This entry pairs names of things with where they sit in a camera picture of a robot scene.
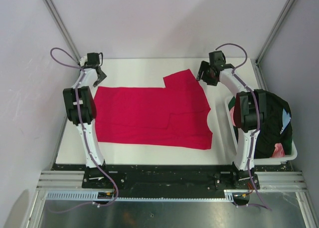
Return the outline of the red t shirt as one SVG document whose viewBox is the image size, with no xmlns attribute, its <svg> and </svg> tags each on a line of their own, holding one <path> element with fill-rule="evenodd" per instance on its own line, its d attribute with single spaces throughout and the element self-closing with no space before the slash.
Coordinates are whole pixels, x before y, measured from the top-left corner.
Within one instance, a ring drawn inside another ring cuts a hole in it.
<svg viewBox="0 0 319 228">
<path fill-rule="evenodd" d="M 95 130 L 98 142 L 211 148 L 210 106 L 187 69 L 163 78 L 160 87 L 99 87 Z"/>
</svg>

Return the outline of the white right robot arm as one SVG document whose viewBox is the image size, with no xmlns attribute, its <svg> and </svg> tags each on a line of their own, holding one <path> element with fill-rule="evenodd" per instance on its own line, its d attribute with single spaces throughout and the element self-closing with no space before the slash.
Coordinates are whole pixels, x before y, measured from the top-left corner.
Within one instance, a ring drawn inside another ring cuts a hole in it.
<svg viewBox="0 0 319 228">
<path fill-rule="evenodd" d="M 264 90 L 251 88 L 235 72 L 235 67 L 226 63 L 224 53 L 209 53 L 209 61 L 202 61 L 196 80 L 207 85 L 225 85 L 235 97 L 233 119 L 238 128 L 238 148 L 233 162 L 237 172 L 231 174 L 230 184 L 241 189 L 248 183 L 244 172 L 252 173 L 257 137 L 266 118 L 266 95 Z"/>
</svg>

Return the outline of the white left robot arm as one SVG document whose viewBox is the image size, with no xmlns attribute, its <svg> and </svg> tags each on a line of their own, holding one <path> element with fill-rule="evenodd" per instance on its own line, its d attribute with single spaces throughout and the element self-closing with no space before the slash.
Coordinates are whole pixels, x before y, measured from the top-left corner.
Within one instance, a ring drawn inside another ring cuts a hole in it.
<svg viewBox="0 0 319 228">
<path fill-rule="evenodd" d="M 97 168 L 105 160 L 98 145 L 95 131 L 97 108 L 91 92 L 107 78 L 102 70 L 103 53 L 91 52 L 80 59 L 80 74 L 74 85 L 63 90 L 67 118 L 76 126 L 83 143 L 86 167 Z"/>
</svg>

